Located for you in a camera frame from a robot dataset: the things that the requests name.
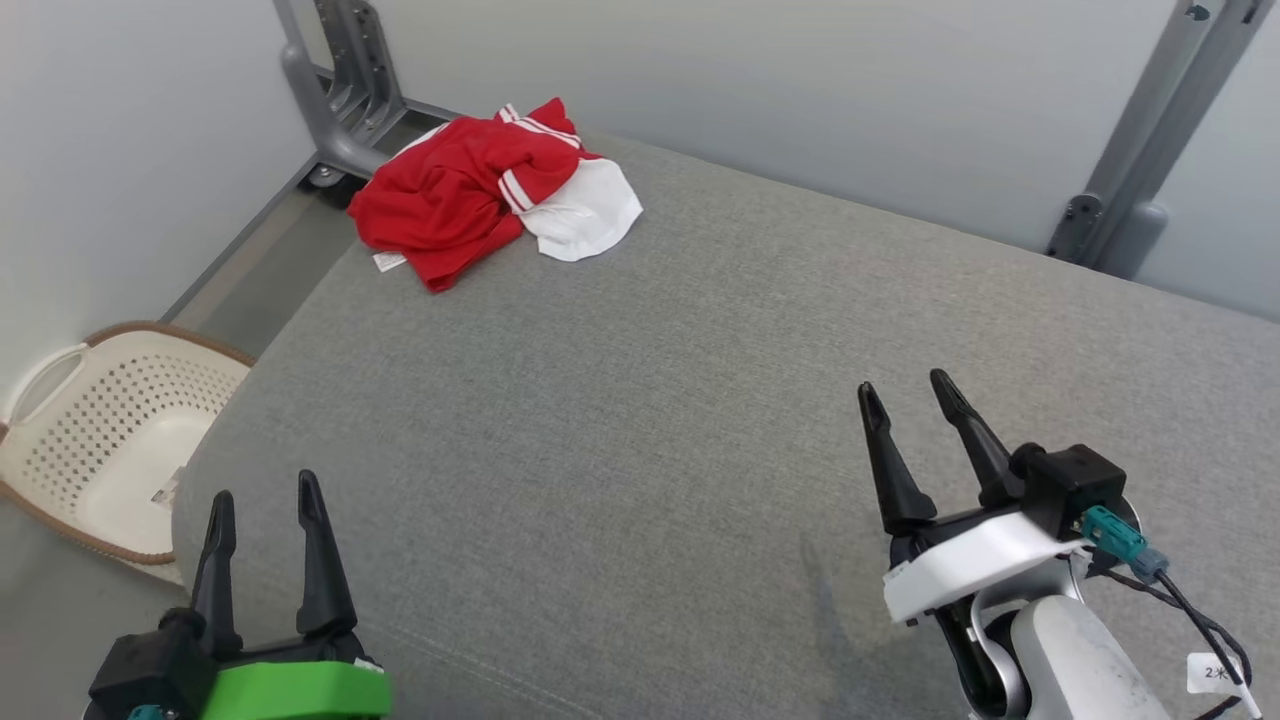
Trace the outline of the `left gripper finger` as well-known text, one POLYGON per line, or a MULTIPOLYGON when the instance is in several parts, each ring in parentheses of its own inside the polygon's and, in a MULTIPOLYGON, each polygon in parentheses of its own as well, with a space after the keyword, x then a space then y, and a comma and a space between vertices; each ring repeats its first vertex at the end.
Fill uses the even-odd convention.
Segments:
POLYGON ((243 648, 236 632, 230 574, 236 544, 234 498, 223 489, 212 498, 191 605, 205 620, 200 644, 218 661, 233 659, 243 648))
POLYGON ((352 632, 358 616, 323 491, 311 470, 298 475, 298 523, 305 534, 305 570, 296 630, 308 639, 352 632))

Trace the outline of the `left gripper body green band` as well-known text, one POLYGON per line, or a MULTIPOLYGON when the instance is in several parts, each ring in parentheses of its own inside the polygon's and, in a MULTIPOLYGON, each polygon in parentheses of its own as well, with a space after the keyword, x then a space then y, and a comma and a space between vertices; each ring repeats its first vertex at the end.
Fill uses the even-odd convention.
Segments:
POLYGON ((307 659, 255 659, 223 667, 201 719, 385 719, 390 676, 355 635, 307 659))

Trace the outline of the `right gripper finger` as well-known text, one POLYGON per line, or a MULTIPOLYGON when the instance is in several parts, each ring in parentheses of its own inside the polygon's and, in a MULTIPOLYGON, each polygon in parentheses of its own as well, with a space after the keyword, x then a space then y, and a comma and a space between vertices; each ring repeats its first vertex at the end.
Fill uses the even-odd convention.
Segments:
POLYGON ((956 429, 963 442, 980 487, 979 505, 1005 506, 1020 501, 1025 483, 1012 473, 1010 452, 983 416, 970 405, 946 370, 941 368, 931 370, 931 387, 943 418, 956 429))
POLYGON ((876 387, 863 382, 858 402, 881 523, 890 536, 906 536, 937 516, 933 500, 916 486, 892 437, 892 424, 876 387))

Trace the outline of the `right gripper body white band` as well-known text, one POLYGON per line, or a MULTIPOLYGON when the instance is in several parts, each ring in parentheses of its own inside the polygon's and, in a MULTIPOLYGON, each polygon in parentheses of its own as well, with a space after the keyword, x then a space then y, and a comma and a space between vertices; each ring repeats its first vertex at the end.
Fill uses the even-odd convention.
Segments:
POLYGON ((968 597, 983 607, 1079 600, 1074 557, 1093 547, 1078 533, 1057 538, 1020 510, 1004 512, 887 571, 884 605, 891 623, 904 624, 968 597))

